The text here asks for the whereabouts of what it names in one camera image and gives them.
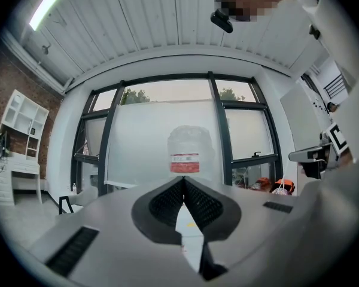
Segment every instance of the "black vent grille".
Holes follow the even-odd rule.
[[[290,213],[291,210],[293,209],[292,206],[285,205],[285,204],[279,204],[279,203],[275,203],[275,202],[269,202],[269,201],[266,202],[263,206],[274,209],[274,210],[278,210],[278,211],[284,212],[284,213]]]
[[[182,186],[179,182],[153,198],[149,210],[158,221],[175,228],[183,201]]]
[[[62,276],[67,276],[78,260],[84,255],[98,231],[91,228],[80,228],[71,239],[52,257],[47,266]]]
[[[185,186],[185,205],[201,231],[223,213],[220,201],[189,182]]]

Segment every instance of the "brick wall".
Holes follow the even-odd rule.
[[[45,179],[49,137],[63,97],[43,83],[0,42],[0,123],[5,107],[15,89],[49,110],[38,156],[40,177]],[[6,129],[11,138],[10,150],[24,154],[27,135],[13,129]]]

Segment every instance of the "white desk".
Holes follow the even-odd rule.
[[[12,189],[12,172],[28,173],[37,175],[36,193],[39,202],[41,201],[40,189],[40,165],[35,160],[27,160],[24,154],[10,152],[4,161],[0,161],[0,205],[14,205]]]

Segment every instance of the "black window frame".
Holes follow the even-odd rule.
[[[264,98],[263,93],[258,83],[256,82],[255,78],[238,77],[235,75],[214,74],[213,72],[209,71],[207,74],[198,73],[198,74],[158,75],[152,77],[139,78],[130,81],[120,81],[119,83],[113,84],[111,86],[100,88],[98,90],[93,90],[85,104],[83,113],[81,114],[80,122],[74,140],[72,163],[71,163],[71,190],[73,189],[74,183],[76,183],[77,185],[78,193],[82,190],[82,184],[81,184],[82,163],[90,163],[90,164],[98,165],[99,196],[103,196],[104,194],[107,194],[108,192],[112,191],[112,189],[107,184],[105,184],[105,169],[106,169],[105,165],[107,160],[108,141],[109,141],[112,122],[114,119],[114,114],[116,112],[117,106],[121,102],[121,98],[125,88],[143,83],[153,83],[159,81],[173,81],[173,80],[208,80],[209,81],[209,88],[211,91],[212,100],[214,101],[215,113],[218,121],[218,130],[221,139],[224,184],[233,185],[232,184],[233,169],[256,166],[265,163],[273,163],[270,168],[270,180],[272,182],[275,182],[276,180],[282,178],[283,167],[282,167],[281,147],[279,145],[279,139],[276,132],[276,127],[270,109],[267,105],[266,99]],[[249,84],[250,89],[256,99],[256,102],[221,100],[217,88],[216,80],[226,80],[226,81],[242,82],[245,84]],[[93,112],[93,108],[98,96],[103,92],[110,91],[113,89],[117,89],[117,91],[113,97],[110,108]],[[248,110],[263,111],[270,130],[270,136],[271,136],[273,151],[274,151],[273,154],[253,156],[251,158],[242,158],[242,159],[234,160],[232,154],[232,145],[230,141],[229,127],[225,113],[226,109],[248,109]],[[104,117],[106,117],[106,121],[105,121],[104,131],[102,133],[99,157],[77,153],[76,152],[77,149],[84,144],[84,140],[85,140],[85,137],[83,137],[84,133],[82,133],[82,131],[80,132],[82,123],[84,123],[86,120],[94,120]]]

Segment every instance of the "desk drawer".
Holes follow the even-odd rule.
[[[0,205],[14,206],[13,197],[12,198],[2,198],[2,197],[0,197]]]
[[[13,193],[11,191],[1,191],[0,190],[0,200],[6,200],[6,199],[10,199],[13,200]]]
[[[39,166],[29,166],[20,163],[13,163],[11,166],[12,171],[23,172],[23,173],[31,173],[31,174],[39,174],[40,167]]]
[[[12,186],[9,184],[0,184],[0,191],[8,191],[9,193],[11,193]]]
[[[0,184],[10,185],[10,174],[2,175],[0,174]]]

